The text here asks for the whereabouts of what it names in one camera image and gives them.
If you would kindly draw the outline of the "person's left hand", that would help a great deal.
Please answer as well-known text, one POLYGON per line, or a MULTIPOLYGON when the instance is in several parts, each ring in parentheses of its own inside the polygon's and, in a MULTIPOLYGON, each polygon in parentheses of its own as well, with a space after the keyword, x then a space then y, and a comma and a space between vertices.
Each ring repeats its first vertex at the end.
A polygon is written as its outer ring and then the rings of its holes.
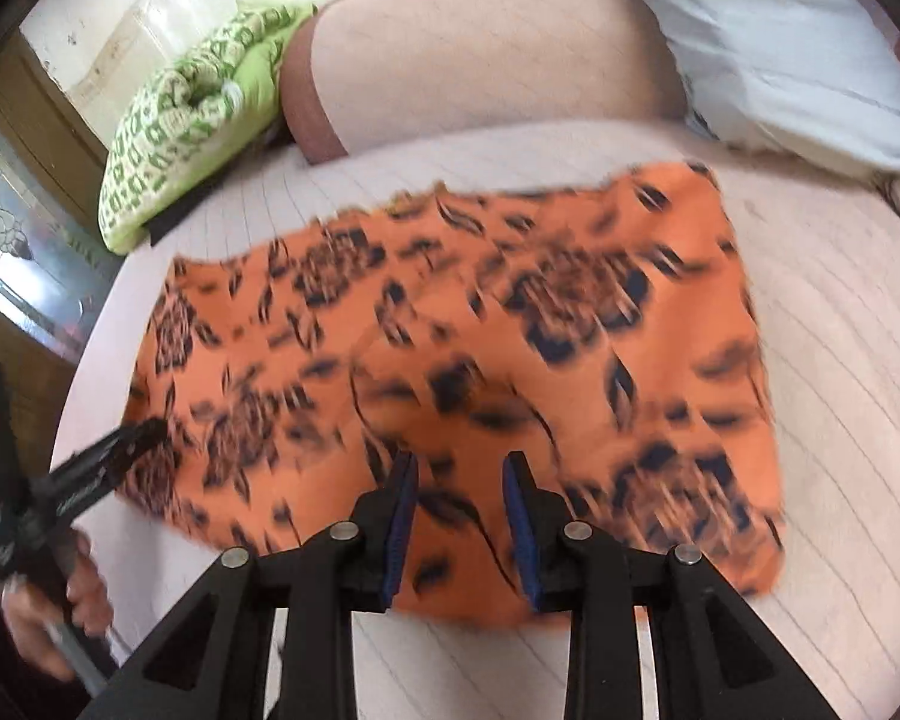
MULTIPOLYGON (((71 619, 89 637, 103 637, 113 622, 113 606, 107 583, 91 555, 91 540, 74 530, 76 561, 69 575, 66 596, 73 605, 71 619)), ((25 578, 9 578, 1 590, 1 612, 17 653, 25 663, 63 683, 76 673, 64 658, 50 632, 64 621, 63 610, 25 578)))

